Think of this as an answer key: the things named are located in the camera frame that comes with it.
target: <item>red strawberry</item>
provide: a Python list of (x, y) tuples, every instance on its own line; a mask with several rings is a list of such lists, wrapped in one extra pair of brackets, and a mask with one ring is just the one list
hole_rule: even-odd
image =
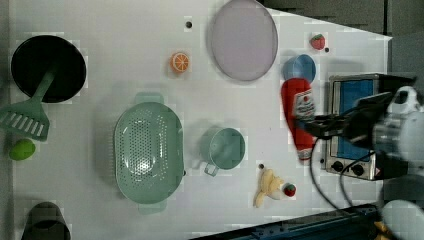
[(293, 197), (296, 193), (296, 187), (293, 184), (287, 185), (287, 187), (284, 188), (284, 194), (286, 194), (289, 197)]
[(316, 35), (311, 39), (311, 45), (316, 50), (322, 50), (325, 47), (325, 38), (322, 34)]

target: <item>toy orange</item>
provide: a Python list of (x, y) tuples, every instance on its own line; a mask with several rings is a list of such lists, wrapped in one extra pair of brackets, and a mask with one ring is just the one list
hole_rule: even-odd
[(188, 69), (189, 63), (190, 63), (190, 60), (188, 56), (184, 53), (178, 52), (178, 53), (174, 53), (171, 56), (170, 65), (171, 65), (172, 71), (174, 71), (175, 73), (185, 72)]

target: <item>mint green cup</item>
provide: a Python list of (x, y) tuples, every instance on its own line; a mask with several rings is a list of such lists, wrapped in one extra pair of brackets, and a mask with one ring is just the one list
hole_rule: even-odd
[(212, 128), (202, 138), (202, 157), (208, 162), (205, 173), (215, 177), (219, 169), (230, 170), (243, 160), (243, 135), (233, 128)]

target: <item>green strainer basket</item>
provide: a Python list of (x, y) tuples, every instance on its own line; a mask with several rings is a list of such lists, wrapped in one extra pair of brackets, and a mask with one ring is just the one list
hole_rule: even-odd
[(141, 213), (161, 211), (184, 175), (183, 131), (157, 93), (139, 93), (115, 128), (116, 180)]

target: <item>green slotted spatula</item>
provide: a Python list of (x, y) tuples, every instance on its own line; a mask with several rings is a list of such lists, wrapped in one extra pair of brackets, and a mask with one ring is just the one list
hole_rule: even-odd
[(31, 99), (0, 109), (0, 127), (38, 141), (46, 141), (50, 121), (44, 113), (41, 101), (53, 82), (58, 62), (51, 65)]

